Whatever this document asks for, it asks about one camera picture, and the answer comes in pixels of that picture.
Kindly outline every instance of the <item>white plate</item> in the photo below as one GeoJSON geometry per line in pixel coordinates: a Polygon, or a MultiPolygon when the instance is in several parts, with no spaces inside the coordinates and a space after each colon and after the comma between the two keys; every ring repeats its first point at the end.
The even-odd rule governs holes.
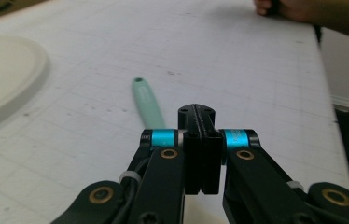
{"type": "Polygon", "coordinates": [[[26,103],[44,82],[48,57],[32,40],[0,36],[0,121],[26,103]]]}

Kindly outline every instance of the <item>brass screw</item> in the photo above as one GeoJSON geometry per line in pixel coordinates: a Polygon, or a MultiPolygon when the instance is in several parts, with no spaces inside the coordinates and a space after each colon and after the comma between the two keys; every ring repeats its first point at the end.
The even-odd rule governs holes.
{"type": "Polygon", "coordinates": [[[239,157],[239,159],[251,161],[254,159],[254,154],[251,151],[247,150],[240,150],[236,152],[236,155],[239,157]]]}
{"type": "Polygon", "coordinates": [[[335,203],[339,206],[345,207],[349,206],[349,196],[344,194],[343,192],[336,190],[336,189],[323,189],[322,194],[325,199],[327,199],[331,203],[335,203]],[[341,200],[338,199],[338,197],[333,198],[331,195],[336,195],[341,198],[341,200]]]}
{"type": "Polygon", "coordinates": [[[168,160],[176,158],[177,155],[178,152],[171,148],[165,149],[161,152],[161,157],[168,160]]]}
{"type": "Polygon", "coordinates": [[[90,193],[91,203],[106,203],[111,200],[114,190],[108,186],[99,187],[90,193]]]}

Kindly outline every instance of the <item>white wall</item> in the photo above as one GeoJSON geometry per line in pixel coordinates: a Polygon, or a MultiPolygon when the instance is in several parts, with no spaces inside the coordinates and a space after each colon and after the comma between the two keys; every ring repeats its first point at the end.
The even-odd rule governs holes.
{"type": "Polygon", "coordinates": [[[324,29],[321,49],[331,94],[349,99],[349,36],[324,29]]]}

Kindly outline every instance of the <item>white tabletop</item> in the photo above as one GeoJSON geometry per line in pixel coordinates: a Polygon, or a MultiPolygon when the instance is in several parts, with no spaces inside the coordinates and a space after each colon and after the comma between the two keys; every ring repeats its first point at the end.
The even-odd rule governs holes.
{"type": "MultiPolygon", "coordinates": [[[[349,189],[310,25],[260,17],[251,0],[57,0],[0,18],[0,35],[34,40],[50,66],[32,100],[0,122],[0,223],[48,223],[89,184],[118,180],[144,129],[135,77],[168,127],[179,107],[208,105],[218,129],[254,129],[305,188],[349,189]]],[[[221,195],[194,204],[191,213],[226,222],[221,195]]]]}

